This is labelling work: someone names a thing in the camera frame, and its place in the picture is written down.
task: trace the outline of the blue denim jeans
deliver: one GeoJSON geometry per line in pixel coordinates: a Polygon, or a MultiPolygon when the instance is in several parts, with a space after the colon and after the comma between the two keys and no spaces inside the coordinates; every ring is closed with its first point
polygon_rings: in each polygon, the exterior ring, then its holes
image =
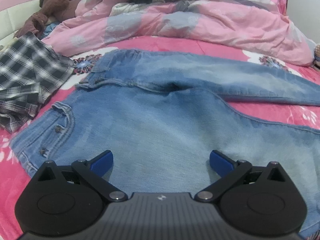
{"type": "Polygon", "coordinates": [[[275,160],[307,202],[302,230],[318,223],[320,131],[250,117],[225,100],[320,106],[320,87],[248,62],[115,50],[11,147],[30,176],[47,159],[69,165],[109,149],[108,180],[128,195],[198,192],[219,178],[213,149],[256,166],[275,160]]]}

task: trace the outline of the blue gripper pad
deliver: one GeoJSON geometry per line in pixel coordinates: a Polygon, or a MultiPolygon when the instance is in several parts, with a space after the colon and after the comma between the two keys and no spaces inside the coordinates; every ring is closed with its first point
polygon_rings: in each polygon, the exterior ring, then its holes
{"type": "Polygon", "coordinates": [[[210,153],[210,167],[220,176],[224,177],[237,167],[237,162],[231,160],[219,151],[213,150],[210,153]]]}
{"type": "Polygon", "coordinates": [[[91,171],[102,177],[111,169],[113,165],[113,154],[111,151],[107,150],[99,154],[97,157],[87,162],[87,166],[91,171]]]}

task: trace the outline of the plaid shirt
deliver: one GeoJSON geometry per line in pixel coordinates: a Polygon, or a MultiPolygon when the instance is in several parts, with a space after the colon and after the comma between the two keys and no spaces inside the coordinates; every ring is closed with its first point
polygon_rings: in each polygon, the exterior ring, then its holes
{"type": "Polygon", "coordinates": [[[33,33],[21,36],[0,55],[0,125],[13,133],[34,118],[73,65],[33,33]]]}

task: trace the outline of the white wall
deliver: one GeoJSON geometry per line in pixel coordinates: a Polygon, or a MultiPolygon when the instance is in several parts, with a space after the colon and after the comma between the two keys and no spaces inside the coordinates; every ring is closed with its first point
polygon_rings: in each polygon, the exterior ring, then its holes
{"type": "Polygon", "coordinates": [[[288,16],[315,43],[320,43],[320,0],[288,0],[288,16]]]}

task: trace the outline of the gray ribbed panel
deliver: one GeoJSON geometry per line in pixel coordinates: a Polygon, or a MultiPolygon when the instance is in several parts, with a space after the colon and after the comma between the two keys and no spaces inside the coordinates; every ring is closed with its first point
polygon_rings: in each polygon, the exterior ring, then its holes
{"type": "MultiPolygon", "coordinates": [[[[25,235],[21,240],[44,239],[25,235]]],[[[249,236],[229,226],[215,207],[194,201],[189,193],[135,193],[112,203],[87,230],[54,240],[300,240],[249,236]]]]}

